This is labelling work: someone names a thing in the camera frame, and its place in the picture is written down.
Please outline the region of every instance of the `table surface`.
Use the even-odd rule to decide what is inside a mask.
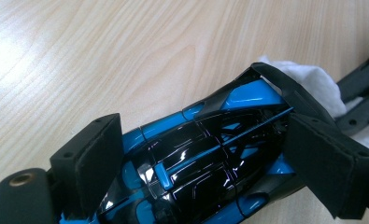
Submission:
[[[369,1],[0,1],[0,181],[50,168],[93,119],[127,132],[179,111],[262,55],[335,81],[369,55]],[[309,189],[248,223],[334,220]]]

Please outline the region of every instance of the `white cloth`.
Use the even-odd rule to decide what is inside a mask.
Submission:
[[[267,56],[259,59],[268,63],[301,84],[333,118],[347,113],[347,107],[341,100],[341,93],[333,79],[320,67],[302,65],[290,61],[269,61]],[[369,147],[369,126],[351,136],[354,140]]]

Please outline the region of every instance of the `blue and black object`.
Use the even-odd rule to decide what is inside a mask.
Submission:
[[[50,161],[0,184],[0,223],[237,223],[304,185],[334,217],[369,207],[369,149],[264,63],[124,135],[97,119]]]

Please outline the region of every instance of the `blue panel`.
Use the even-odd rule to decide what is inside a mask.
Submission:
[[[181,112],[177,112],[163,119],[158,119],[150,124],[146,124],[145,126],[142,127],[143,134],[147,139],[150,139],[152,136],[155,136],[158,133],[162,133],[166,130],[169,130],[186,121],[187,120],[184,119]]]
[[[65,220],[64,215],[61,215],[61,219],[59,220],[60,224],[100,224],[99,220],[96,218],[96,215],[93,216],[92,220]]]
[[[203,103],[192,106],[191,108],[183,110],[183,116],[187,120],[192,120],[199,111],[204,108]]]
[[[155,174],[158,176],[162,187],[165,190],[169,190],[173,187],[172,180],[169,178],[169,175],[167,174],[166,170],[164,169],[164,166],[162,163],[158,163],[155,167]]]
[[[221,134],[221,138],[222,138],[222,141],[227,141],[228,139],[230,139],[230,136],[229,135],[227,135],[227,134]]]
[[[281,96],[260,79],[234,89],[221,109],[280,104],[284,104]]]
[[[252,215],[257,209],[266,204],[266,200],[262,195],[254,195],[250,197],[239,197],[237,201],[240,209],[245,216]]]
[[[249,156],[251,156],[252,154],[256,153],[258,151],[257,147],[251,147],[251,148],[245,148],[242,152],[242,155],[240,155],[240,159],[245,159]]]
[[[111,220],[115,214],[117,213],[117,211],[121,210],[124,206],[135,202],[138,199],[142,199],[144,198],[144,193],[142,190],[139,190],[138,192],[132,194],[131,196],[129,196],[129,199],[126,200],[124,203],[121,203],[120,205],[118,205],[117,207],[111,209],[111,211],[108,211],[105,218],[107,221]]]
[[[230,147],[230,151],[231,151],[232,153],[235,153],[235,152],[236,152],[236,150],[237,150],[237,147],[235,147],[235,146]]]
[[[207,219],[204,223],[207,224],[231,224],[231,223],[239,223],[244,218],[242,214],[240,214],[239,209],[236,206],[236,202],[229,203],[222,210],[220,210],[216,215]]]
[[[294,171],[284,159],[283,154],[280,154],[280,156],[272,164],[271,168],[268,171],[269,175],[283,175],[283,174],[293,174],[293,173]]]
[[[155,217],[152,213],[152,205],[147,200],[141,202],[137,206],[135,214],[137,215],[137,220],[140,224],[155,223]]]
[[[143,134],[139,128],[131,130],[122,137],[123,152],[126,154],[133,148],[137,147],[140,143],[144,142]]]
[[[233,123],[231,125],[225,126],[222,129],[228,129],[228,130],[233,130],[235,129],[240,123]]]
[[[127,161],[121,170],[123,183],[125,183],[128,189],[138,189],[141,187],[141,179],[135,170],[134,164],[131,161]]]

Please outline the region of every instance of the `black plastic bracket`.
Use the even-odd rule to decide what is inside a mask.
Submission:
[[[369,148],[323,121],[291,114],[283,153],[333,217],[362,219],[369,207]]]
[[[369,124],[369,59],[337,84],[344,103],[356,97],[363,98],[358,105],[336,122],[343,133],[352,135]]]
[[[23,170],[0,183],[0,224],[5,223],[56,223],[44,170]]]
[[[123,157],[120,114],[91,122],[51,158],[53,198],[66,218],[92,217],[119,173]]]

